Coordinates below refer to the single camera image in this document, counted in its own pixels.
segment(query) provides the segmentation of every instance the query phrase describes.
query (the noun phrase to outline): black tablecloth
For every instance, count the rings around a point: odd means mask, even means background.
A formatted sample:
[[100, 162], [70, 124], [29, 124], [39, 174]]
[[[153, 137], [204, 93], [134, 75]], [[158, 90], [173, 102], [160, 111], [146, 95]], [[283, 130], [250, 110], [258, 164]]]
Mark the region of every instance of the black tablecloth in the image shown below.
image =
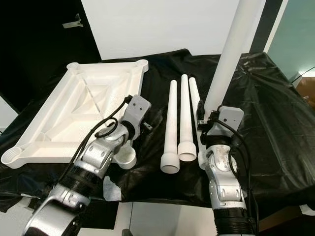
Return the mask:
[[[141, 95], [152, 104], [147, 122], [154, 128], [134, 142], [137, 153], [134, 168], [122, 170], [112, 164], [108, 169], [110, 179], [121, 188], [123, 201], [211, 206], [209, 182], [197, 160], [181, 162], [180, 171], [174, 175], [161, 172], [159, 164], [163, 154], [170, 81], [178, 81], [178, 108], [180, 77], [184, 73], [196, 78], [200, 97], [204, 100], [219, 58], [219, 55], [192, 56], [188, 50], [179, 50], [105, 61], [149, 61]], [[38, 98], [0, 136], [0, 155], [17, 142], [63, 73], [52, 77]], [[288, 205], [314, 204], [315, 112], [266, 54], [242, 55], [223, 103], [240, 107], [245, 112], [239, 132], [252, 154], [252, 187], [260, 217]], [[241, 161], [239, 168], [241, 185], [246, 187]], [[43, 198], [63, 169], [64, 164], [27, 164], [15, 170], [1, 164], [0, 196], [6, 198], [0, 204], [1, 210], [15, 204], [21, 193]], [[100, 186], [96, 197], [101, 196]]]

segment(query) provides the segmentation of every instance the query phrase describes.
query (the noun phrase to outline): black door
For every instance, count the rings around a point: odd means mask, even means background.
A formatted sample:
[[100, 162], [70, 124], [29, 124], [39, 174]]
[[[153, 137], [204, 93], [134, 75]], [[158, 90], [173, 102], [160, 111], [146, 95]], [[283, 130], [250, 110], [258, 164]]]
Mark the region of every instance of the black door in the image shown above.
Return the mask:
[[[0, 95], [20, 112], [55, 71], [100, 56], [80, 0], [10, 1], [2, 7]], [[63, 28], [79, 14], [83, 27]]]

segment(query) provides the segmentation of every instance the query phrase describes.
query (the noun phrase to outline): white pipe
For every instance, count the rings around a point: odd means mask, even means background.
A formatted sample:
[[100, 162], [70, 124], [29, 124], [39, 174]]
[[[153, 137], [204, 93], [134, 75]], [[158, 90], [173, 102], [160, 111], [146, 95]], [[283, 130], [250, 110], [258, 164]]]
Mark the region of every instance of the white pipe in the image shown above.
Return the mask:
[[196, 84], [196, 80], [194, 77], [191, 77], [189, 79], [189, 89], [190, 89], [190, 95], [191, 95], [191, 103], [192, 103], [192, 112], [193, 112], [193, 117], [195, 120], [195, 127], [196, 127], [196, 133], [197, 133], [197, 141], [198, 141], [198, 164], [199, 167], [203, 170], [205, 170], [205, 165], [207, 162], [206, 158], [206, 146], [202, 145], [200, 141], [200, 136], [201, 132], [197, 131], [197, 108], [198, 108], [198, 103], [200, 101], [200, 96]]
[[231, 82], [237, 63], [242, 54], [246, 36], [256, 18], [261, 0], [240, 0], [228, 33], [207, 99], [205, 101], [205, 119], [212, 110], [220, 106]]
[[166, 131], [164, 142], [164, 154], [161, 157], [161, 170], [167, 174], [174, 174], [179, 171], [179, 159], [177, 156], [177, 82], [171, 81]]
[[188, 76], [182, 75], [181, 86], [181, 134], [178, 144], [178, 157], [182, 161], [196, 159], [196, 146], [192, 141], [192, 127], [190, 116]]

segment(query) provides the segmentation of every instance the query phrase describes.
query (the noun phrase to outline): pipe end cap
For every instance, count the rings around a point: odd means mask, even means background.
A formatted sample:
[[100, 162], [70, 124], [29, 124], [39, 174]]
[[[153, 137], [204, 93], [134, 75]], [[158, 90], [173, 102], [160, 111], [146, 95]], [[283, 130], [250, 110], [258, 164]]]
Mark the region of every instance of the pipe end cap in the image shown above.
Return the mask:
[[196, 146], [193, 142], [180, 142], [177, 148], [178, 158], [181, 161], [193, 161], [197, 157]]
[[167, 174], [175, 174], [179, 171], [179, 159], [176, 153], [167, 152], [162, 155], [161, 170]]

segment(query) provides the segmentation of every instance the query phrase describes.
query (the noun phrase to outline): white wall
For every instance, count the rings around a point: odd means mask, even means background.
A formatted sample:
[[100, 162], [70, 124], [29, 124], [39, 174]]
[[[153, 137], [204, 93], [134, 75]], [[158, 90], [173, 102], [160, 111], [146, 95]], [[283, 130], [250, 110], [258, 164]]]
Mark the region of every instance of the white wall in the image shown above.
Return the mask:
[[17, 117], [17, 113], [0, 97], [0, 131], [3, 132]]
[[[248, 52], [265, 4], [244, 43]], [[187, 48], [220, 54], [238, 0], [82, 0], [102, 59], [144, 56]]]

